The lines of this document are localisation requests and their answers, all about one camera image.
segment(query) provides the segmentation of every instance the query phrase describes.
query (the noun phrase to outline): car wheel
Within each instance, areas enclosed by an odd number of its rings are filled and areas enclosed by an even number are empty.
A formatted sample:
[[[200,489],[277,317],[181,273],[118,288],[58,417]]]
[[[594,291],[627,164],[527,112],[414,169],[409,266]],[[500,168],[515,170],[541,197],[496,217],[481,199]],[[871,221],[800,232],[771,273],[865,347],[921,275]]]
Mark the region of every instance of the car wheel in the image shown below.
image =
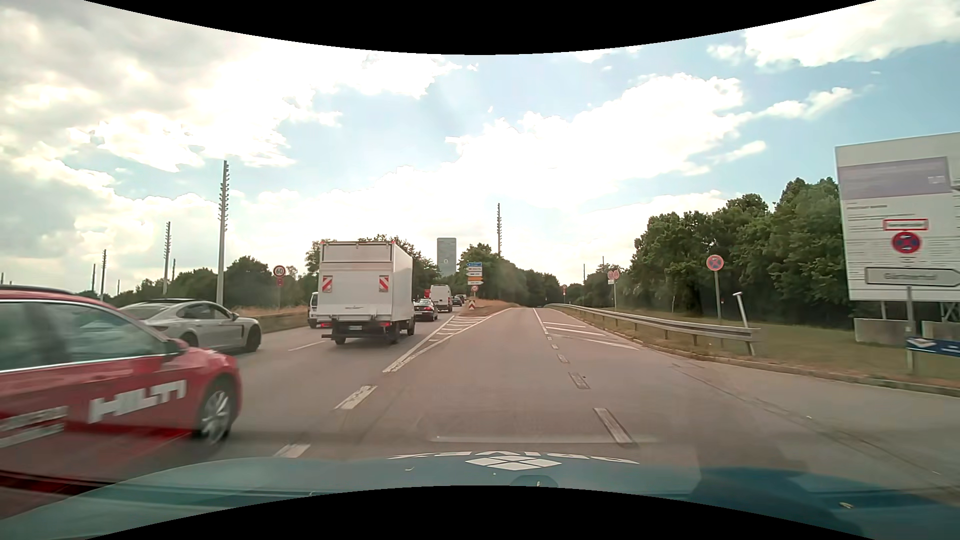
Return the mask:
[[[227,440],[235,419],[236,390],[233,383],[224,379],[216,380],[200,402],[193,436],[200,439],[204,446],[218,446]]]
[[[247,346],[244,347],[244,350],[248,353],[253,353],[260,348],[260,327],[253,327],[250,329],[250,333],[247,334]]]
[[[183,341],[186,342],[190,347],[200,347],[200,344],[197,342],[197,336],[193,333],[187,332],[180,337]]]

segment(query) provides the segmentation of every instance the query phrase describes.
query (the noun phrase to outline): sky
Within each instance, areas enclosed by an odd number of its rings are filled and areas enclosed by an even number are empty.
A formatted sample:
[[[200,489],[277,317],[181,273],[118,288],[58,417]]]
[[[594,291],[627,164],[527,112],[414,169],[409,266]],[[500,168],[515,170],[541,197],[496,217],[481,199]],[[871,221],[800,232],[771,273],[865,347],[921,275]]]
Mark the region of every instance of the sky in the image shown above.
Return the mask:
[[[0,272],[107,291],[311,240],[496,246],[579,282],[649,217],[713,211],[834,147],[960,131],[960,0],[877,0],[620,49],[442,56],[302,44],[79,0],[0,0]]]

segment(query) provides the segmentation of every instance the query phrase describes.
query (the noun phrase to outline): road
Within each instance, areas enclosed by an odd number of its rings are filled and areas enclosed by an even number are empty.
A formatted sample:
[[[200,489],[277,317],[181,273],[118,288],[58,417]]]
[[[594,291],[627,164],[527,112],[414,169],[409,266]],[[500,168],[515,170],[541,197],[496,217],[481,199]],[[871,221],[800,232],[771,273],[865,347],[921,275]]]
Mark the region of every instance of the road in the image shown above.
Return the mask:
[[[267,334],[238,357],[244,409],[209,459],[537,452],[960,484],[956,398],[666,355],[549,308],[417,331],[393,346]]]

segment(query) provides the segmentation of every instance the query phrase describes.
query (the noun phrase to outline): curb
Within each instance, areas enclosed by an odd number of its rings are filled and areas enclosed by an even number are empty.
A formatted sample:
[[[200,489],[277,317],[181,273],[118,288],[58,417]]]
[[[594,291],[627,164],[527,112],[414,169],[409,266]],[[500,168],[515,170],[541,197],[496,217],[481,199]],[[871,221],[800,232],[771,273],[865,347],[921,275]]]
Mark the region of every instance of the curb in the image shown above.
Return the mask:
[[[833,373],[830,371],[819,371],[815,369],[802,368],[802,367],[793,367],[793,366],[784,366],[780,364],[768,364],[766,362],[755,362],[751,360],[741,360],[739,358],[727,358],[724,356],[708,356],[700,355],[697,353],[691,353],[690,351],[683,351],[680,349],[670,349],[668,347],[662,347],[660,345],[653,345],[651,343],[646,343],[640,341],[635,337],[620,333],[618,331],[611,331],[604,328],[600,328],[590,321],[586,321],[579,317],[570,315],[571,317],[585,322],[597,330],[606,331],[614,335],[619,335],[624,339],[629,339],[635,343],[642,345],[647,349],[657,351],[659,353],[667,353],[674,356],[682,356],[684,358],[689,358],[691,360],[700,360],[704,362],[716,362],[721,364],[730,364],[740,367],[749,367],[753,369],[762,369],[765,371],[776,371],[778,373],[788,373],[791,375],[805,375],[807,377],[815,377],[817,379],[826,379],[826,380],[839,380],[841,382],[851,382],[853,384],[866,384],[868,386],[879,386],[883,388],[895,388],[898,390],[908,390],[911,392],[924,392],[925,394],[938,394],[941,396],[950,396],[951,398],[960,398],[960,388],[953,388],[950,386],[938,386],[936,384],[922,384],[920,382],[907,382],[904,380],[890,380],[890,379],[879,379],[876,377],[867,377],[862,375],[849,375],[846,373]]]

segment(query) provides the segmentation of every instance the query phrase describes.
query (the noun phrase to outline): utility pole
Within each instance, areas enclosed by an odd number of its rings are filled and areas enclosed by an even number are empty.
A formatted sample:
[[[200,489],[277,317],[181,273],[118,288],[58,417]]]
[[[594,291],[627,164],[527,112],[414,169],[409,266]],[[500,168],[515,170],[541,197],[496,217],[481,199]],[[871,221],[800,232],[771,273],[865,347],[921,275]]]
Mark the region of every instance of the utility pole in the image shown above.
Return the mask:
[[[104,280],[107,278],[107,250],[104,250],[104,262],[100,265],[100,302],[104,301]]]
[[[227,187],[230,179],[230,167],[224,160],[224,177],[220,181],[220,255],[217,259],[217,304],[224,304],[224,239],[227,237]]]
[[[167,284],[170,282],[167,270],[170,269],[170,222],[167,222],[167,239],[163,243],[163,297],[167,296]]]
[[[500,221],[500,203],[496,204],[496,254],[500,255],[500,241],[503,240],[503,224]]]

